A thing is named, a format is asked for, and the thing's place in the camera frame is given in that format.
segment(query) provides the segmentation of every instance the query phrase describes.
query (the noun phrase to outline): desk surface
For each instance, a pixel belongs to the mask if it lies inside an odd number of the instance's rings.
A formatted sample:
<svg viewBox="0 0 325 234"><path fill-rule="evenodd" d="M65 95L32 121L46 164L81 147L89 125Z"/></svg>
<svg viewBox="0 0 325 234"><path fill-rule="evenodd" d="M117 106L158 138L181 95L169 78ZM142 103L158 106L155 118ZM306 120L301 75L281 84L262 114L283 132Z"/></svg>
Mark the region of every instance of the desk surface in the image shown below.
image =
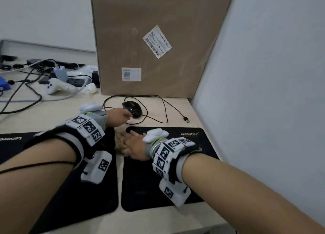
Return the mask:
<svg viewBox="0 0 325 234"><path fill-rule="evenodd" d="M26 74L20 72L1 74L6 80L21 80ZM13 90L4 92L4 98L9 98L19 83L13 86ZM39 93L45 94L45 86L34 83L32 85ZM66 93L53 95L51 98L63 96ZM34 98L34 93L23 86L17 93L16 98ZM108 96L100 93L96 94L78 94L76 97L63 100L38 103L34 107L20 113L0 115L0 133L18 133L41 131L53 127L63 120L76 115L81 104L87 102L96 102L102 104ZM165 121L165 111L162 101L158 98L139 98L139 100L148 108L149 115L159 121ZM160 124L147 118L140 126L168 126L168 127L202 127L196 113L192 109L187 99L166 98L166 100L189 118L190 123L186 123L182 116L170 105L166 105L168 123ZM107 102L110 107L122 107L124 98L115 97ZM12 111L22 108L29 103L11 103L6 111ZM118 127L117 130L125 130L128 125ZM121 207L121 191L123 178L122 155L117 155L117 177L119 191L118 208L107 215L99 216L81 223L58 229L54 233L79 233L79 234L101 234L101 233L141 233L141 234L168 234L190 230L208 228L215 225L225 224L222 219L206 203L186 204L177 209L174 206L139 210L126 212Z"/></svg>

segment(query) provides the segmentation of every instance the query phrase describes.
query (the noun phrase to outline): forearm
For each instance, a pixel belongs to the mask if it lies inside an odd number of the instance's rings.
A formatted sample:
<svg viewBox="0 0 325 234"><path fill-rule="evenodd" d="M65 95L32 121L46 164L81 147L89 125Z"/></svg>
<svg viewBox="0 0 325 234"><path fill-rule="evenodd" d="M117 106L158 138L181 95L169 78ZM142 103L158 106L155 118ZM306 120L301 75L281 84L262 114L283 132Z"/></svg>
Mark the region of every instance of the forearm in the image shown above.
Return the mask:
<svg viewBox="0 0 325 234"><path fill-rule="evenodd" d="M75 162L74 150L59 139L32 146L0 165L0 171L51 161ZM52 164L0 174L0 230L28 233L67 178L73 165Z"/></svg>
<svg viewBox="0 0 325 234"><path fill-rule="evenodd" d="M207 155L189 156L182 178L239 233L325 233L263 183Z"/></svg>

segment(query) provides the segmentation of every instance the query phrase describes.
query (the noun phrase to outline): qr code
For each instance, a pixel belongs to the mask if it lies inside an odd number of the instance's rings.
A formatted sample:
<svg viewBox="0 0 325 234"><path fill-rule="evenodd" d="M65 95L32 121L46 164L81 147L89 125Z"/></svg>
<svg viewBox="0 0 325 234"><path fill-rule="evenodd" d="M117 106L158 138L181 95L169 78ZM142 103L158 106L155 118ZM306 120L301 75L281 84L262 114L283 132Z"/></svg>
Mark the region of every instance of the qr code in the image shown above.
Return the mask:
<svg viewBox="0 0 325 234"><path fill-rule="evenodd" d="M158 157L158 160L157 160L157 166L163 170L164 169L164 165L165 165L165 162L162 158Z"/></svg>
<svg viewBox="0 0 325 234"><path fill-rule="evenodd" d="M94 133L91 134L91 136L93 137L95 142L97 142L99 139L102 138L102 135L99 130L94 131Z"/></svg>
<svg viewBox="0 0 325 234"><path fill-rule="evenodd" d="M156 172L163 178L164 177L164 173L162 170L159 170L158 167L156 167Z"/></svg>
<svg viewBox="0 0 325 234"><path fill-rule="evenodd" d="M88 131L89 133L92 133L95 129L96 126L93 125L91 121L88 121L86 124L83 125L83 127Z"/></svg>
<svg viewBox="0 0 325 234"><path fill-rule="evenodd" d="M179 141L176 141L176 140L171 141L170 143L168 143L168 145L171 146L172 148L179 145L179 144L180 144Z"/></svg>
<svg viewBox="0 0 325 234"><path fill-rule="evenodd" d="M108 165L109 165L109 162L102 159L102 161L100 162L100 166L98 168L102 171L106 171L106 169L108 168Z"/></svg>
<svg viewBox="0 0 325 234"><path fill-rule="evenodd" d="M75 122L75 123L77 123L77 124L82 124L83 122L86 121L86 119L83 118L83 117L77 116L77 117L75 117L74 119L72 119L71 121L73 121L73 122Z"/></svg>
<svg viewBox="0 0 325 234"><path fill-rule="evenodd" d="M187 143L187 142L191 142L190 140L184 138L184 139L179 139L181 142Z"/></svg>
<svg viewBox="0 0 325 234"><path fill-rule="evenodd" d="M162 149L162 151L160 152L160 156L161 156L164 160L166 160L168 154L169 154L169 150L168 150L166 147L164 147L164 148Z"/></svg>
<svg viewBox="0 0 325 234"><path fill-rule="evenodd" d="M165 188L164 193L169 197L169 199L172 199L174 195L174 193L168 187Z"/></svg>

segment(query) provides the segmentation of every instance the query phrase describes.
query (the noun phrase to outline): cardboard box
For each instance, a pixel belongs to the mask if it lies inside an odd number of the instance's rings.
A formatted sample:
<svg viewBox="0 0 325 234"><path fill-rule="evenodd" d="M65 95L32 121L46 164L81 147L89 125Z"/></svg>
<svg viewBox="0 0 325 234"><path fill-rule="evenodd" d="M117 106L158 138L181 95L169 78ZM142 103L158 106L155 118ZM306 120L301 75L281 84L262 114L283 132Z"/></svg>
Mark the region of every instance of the cardboard box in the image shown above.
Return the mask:
<svg viewBox="0 0 325 234"><path fill-rule="evenodd" d="M92 0L102 94L192 98L230 1Z"/></svg>

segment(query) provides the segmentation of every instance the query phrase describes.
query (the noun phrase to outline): black computer mouse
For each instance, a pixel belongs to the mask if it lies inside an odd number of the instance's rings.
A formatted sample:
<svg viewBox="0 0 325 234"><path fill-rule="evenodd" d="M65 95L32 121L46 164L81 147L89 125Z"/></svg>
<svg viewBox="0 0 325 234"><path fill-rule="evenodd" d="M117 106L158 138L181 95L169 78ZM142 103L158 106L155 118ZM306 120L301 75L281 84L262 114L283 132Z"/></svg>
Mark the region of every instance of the black computer mouse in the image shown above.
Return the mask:
<svg viewBox="0 0 325 234"><path fill-rule="evenodd" d="M135 101L126 101L122 103L122 107L132 113L133 118L140 118L142 114L141 107Z"/></svg>

